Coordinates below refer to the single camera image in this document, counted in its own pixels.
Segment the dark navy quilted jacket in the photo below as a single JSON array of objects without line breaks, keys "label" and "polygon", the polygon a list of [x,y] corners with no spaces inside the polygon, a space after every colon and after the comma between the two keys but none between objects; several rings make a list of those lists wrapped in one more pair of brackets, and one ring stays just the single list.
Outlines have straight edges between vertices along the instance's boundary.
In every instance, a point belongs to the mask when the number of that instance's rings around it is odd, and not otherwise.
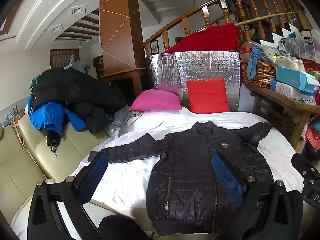
[{"label": "dark navy quilted jacket", "polygon": [[195,123],[161,140],[145,134],[129,144],[105,148],[104,153],[112,164],[159,157],[146,191],[148,216],[158,235],[220,233],[237,205],[218,180],[212,158],[222,153],[244,176],[271,183],[271,169],[257,150],[271,128],[266,122],[240,129]]}]

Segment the wooden side table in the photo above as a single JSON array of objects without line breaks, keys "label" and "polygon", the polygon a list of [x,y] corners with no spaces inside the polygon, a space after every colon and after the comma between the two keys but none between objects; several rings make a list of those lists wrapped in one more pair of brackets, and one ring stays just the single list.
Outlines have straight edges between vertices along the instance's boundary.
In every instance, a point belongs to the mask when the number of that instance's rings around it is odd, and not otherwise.
[{"label": "wooden side table", "polygon": [[319,107],[287,98],[270,89],[246,85],[254,97],[253,113],[271,123],[301,153],[306,140],[304,128],[312,117],[319,117]]}]

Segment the cream leather sofa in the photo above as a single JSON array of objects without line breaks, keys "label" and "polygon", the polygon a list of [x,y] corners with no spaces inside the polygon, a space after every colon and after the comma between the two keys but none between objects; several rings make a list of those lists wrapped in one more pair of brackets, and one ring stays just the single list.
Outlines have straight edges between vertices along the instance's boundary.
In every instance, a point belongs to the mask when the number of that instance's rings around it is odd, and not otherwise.
[{"label": "cream leather sofa", "polygon": [[18,129],[26,148],[13,126],[1,127],[1,213],[8,223],[29,200],[38,180],[63,181],[95,146],[107,139],[104,132],[77,132],[66,124],[60,145],[53,152],[47,145],[46,133],[38,131],[28,116],[18,121]]}]

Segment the white bed blanket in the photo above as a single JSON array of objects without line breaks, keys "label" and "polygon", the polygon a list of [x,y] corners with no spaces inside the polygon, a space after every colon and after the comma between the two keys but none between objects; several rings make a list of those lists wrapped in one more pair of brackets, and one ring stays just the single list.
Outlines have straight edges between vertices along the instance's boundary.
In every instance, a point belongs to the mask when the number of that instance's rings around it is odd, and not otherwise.
[{"label": "white bed blanket", "polygon": [[[129,130],[119,138],[104,140],[96,150],[133,142],[146,133],[156,140],[166,134],[190,129],[196,122],[212,121],[219,127],[239,129],[263,122],[264,118],[246,112],[195,114],[186,108],[180,111],[148,111],[129,122]],[[275,128],[259,142],[257,150],[265,157],[275,180],[284,182],[287,191],[303,189],[303,177],[291,165],[295,150]],[[101,179],[91,202],[107,210],[130,216],[145,230],[153,230],[146,210],[146,189],[151,170],[158,157],[110,164]]]}]

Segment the white tissue pack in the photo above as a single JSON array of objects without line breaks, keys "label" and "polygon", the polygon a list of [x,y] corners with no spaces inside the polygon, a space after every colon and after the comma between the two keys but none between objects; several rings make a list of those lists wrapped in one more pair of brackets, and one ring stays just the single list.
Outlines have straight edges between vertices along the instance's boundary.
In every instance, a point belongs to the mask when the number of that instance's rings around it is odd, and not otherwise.
[{"label": "white tissue pack", "polygon": [[300,100],[300,90],[275,79],[270,80],[270,89],[287,98]]}]

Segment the light blue cardboard box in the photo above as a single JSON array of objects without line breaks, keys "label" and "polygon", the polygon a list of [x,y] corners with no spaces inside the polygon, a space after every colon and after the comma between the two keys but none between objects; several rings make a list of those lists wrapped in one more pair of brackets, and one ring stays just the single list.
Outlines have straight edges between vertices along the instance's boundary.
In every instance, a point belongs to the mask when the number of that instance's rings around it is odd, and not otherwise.
[{"label": "light blue cardboard box", "polygon": [[319,82],[314,76],[286,67],[276,68],[276,80],[310,94],[319,88]]}]

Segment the blue jacket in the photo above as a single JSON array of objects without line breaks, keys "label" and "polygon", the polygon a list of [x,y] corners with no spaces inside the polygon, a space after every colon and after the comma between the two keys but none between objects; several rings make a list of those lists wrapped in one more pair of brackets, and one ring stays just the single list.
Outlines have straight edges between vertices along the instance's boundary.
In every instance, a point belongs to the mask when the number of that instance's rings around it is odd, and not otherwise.
[{"label": "blue jacket", "polygon": [[35,110],[31,106],[31,97],[27,100],[30,122],[38,130],[52,130],[62,135],[65,121],[70,122],[77,132],[87,128],[87,125],[75,113],[67,110],[63,105],[49,102]]}]

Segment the wicker basket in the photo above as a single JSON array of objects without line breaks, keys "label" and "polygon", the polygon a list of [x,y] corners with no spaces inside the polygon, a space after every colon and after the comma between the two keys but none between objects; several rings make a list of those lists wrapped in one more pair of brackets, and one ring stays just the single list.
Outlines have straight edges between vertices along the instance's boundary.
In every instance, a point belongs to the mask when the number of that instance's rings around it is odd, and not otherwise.
[{"label": "wicker basket", "polygon": [[262,88],[271,87],[271,80],[276,77],[276,66],[258,61],[256,75],[253,79],[249,80],[246,74],[248,61],[241,60],[240,65],[244,84]]}]

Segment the grey garment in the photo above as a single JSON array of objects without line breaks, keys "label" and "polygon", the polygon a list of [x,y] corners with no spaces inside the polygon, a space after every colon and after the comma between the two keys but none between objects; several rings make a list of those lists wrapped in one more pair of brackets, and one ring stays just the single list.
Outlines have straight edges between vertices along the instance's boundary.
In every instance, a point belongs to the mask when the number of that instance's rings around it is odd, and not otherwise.
[{"label": "grey garment", "polygon": [[128,121],[131,115],[132,111],[128,106],[123,107],[114,114],[112,122],[105,128],[105,132],[110,140],[115,140],[127,133]]}]

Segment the red pillow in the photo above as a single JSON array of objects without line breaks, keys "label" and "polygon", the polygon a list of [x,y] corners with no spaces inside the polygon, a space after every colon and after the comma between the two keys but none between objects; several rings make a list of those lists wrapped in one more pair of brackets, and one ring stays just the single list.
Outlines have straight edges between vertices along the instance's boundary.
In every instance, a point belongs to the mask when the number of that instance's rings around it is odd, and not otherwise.
[{"label": "red pillow", "polygon": [[187,81],[187,88],[191,112],[211,114],[230,111],[224,79]]}]

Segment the blue cloth in basket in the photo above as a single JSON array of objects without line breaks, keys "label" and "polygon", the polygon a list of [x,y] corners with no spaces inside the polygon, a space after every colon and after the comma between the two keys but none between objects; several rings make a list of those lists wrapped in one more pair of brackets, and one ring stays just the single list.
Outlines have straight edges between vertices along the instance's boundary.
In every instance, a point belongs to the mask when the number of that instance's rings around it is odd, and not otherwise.
[{"label": "blue cloth in basket", "polygon": [[257,74],[258,61],[273,64],[272,59],[265,53],[263,49],[261,49],[260,47],[253,47],[249,54],[249,60],[246,71],[247,78],[249,80],[254,79]]}]

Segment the black coat pile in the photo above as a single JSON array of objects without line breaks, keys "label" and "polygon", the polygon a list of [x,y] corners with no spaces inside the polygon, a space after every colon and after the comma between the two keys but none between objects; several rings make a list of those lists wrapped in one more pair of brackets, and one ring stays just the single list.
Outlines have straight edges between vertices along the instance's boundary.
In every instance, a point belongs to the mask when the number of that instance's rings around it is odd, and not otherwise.
[{"label": "black coat pile", "polygon": [[92,134],[103,131],[126,106],[120,91],[74,68],[43,72],[35,78],[30,97],[35,110],[49,102],[63,105],[84,121]]}]

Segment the pink pillow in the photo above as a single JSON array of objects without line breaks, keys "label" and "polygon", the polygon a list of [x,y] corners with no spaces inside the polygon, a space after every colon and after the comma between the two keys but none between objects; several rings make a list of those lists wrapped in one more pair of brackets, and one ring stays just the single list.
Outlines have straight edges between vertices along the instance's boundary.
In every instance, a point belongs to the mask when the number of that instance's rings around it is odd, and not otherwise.
[{"label": "pink pillow", "polygon": [[153,110],[179,111],[182,106],[175,94],[165,90],[149,89],[139,94],[130,109],[143,112]]}]

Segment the red cloth on railing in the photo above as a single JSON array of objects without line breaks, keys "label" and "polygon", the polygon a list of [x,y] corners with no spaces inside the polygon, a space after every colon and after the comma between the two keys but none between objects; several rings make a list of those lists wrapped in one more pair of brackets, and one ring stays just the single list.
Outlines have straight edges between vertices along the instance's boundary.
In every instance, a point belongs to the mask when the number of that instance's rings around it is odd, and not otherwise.
[{"label": "red cloth on railing", "polygon": [[185,37],[164,53],[185,51],[235,51],[240,47],[237,39],[242,35],[234,23],[211,26]]}]

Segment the brown wooden pillar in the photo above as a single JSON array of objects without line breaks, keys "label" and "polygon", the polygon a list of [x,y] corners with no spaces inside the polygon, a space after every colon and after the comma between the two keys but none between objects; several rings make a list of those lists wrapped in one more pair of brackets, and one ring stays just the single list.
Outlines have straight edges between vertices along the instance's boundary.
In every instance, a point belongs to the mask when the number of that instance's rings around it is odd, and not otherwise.
[{"label": "brown wooden pillar", "polygon": [[138,0],[99,0],[99,30],[106,79],[132,78],[138,96],[146,67]]}]

